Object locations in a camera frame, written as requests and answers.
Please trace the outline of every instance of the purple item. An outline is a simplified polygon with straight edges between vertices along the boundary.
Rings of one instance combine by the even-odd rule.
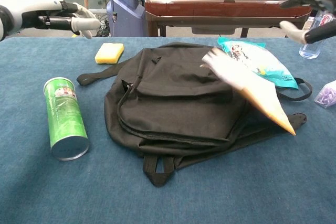
[[[320,93],[316,96],[315,102],[324,108],[336,104],[336,81],[324,85]]]

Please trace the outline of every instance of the robot wrist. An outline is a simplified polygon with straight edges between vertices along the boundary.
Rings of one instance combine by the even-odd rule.
[[[0,6],[0,41],[13,29],[13,23],[7,10]]]

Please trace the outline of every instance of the can lid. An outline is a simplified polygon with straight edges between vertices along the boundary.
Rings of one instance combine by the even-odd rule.
[[[89,140],[84,136],[67,136],[51,147],[51,153],[59,160],[70,161],[84,155],[89,145]]]
[[[72,85],[73,85],[73,90],[75,91],[75,85],[73,84],[72,81],[70,81],[69,79],[67,78],[64,78],[64,77],[54,77],[54,78],[51,78],[50,80],[48,80],[45,84],[44,84],[44,87],[43,87],[43,94],[46,95],[46,86],[48,85],[49,82],[51,81],[54,81],[54,80],[67,80],[69,81]]]

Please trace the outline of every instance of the green can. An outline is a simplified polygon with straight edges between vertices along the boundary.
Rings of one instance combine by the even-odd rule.
[[[75,86],[63,77],[44,85],[47,102],[50,149],[62,161],[76,159],[89,149],[89,140],[79,110]]]

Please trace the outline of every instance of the silver can bottom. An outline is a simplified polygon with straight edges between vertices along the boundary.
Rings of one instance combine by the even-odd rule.
[[[61,161],[70,161],[84,155],[89,145],[89,140],[85,137],[69,136],[56,142],[51,148],[51,153]]]

